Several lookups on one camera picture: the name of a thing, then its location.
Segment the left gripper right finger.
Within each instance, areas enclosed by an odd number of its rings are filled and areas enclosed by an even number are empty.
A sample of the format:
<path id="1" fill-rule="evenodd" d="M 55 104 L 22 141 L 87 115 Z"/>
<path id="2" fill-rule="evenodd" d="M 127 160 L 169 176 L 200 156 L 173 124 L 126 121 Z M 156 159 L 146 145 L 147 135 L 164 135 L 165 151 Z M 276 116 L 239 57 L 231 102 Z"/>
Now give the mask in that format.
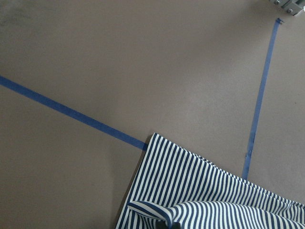
<path id="1" fill-rule="evenodd" d="M 174 222 L 172 224 L 172 229 L 181 229 L 181 224 L 179 222 Z"/>

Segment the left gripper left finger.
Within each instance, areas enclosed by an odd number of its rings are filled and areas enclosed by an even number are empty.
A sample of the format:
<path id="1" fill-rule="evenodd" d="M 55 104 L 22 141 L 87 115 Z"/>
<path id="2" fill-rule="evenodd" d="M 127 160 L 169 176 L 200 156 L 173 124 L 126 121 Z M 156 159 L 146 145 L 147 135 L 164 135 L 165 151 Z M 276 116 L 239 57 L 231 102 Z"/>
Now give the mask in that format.
<path id="1" fill-rule="evenodd" d="M 164 221 L 157 221 L 156 229 L 166 229 L 166 223 Z"/>

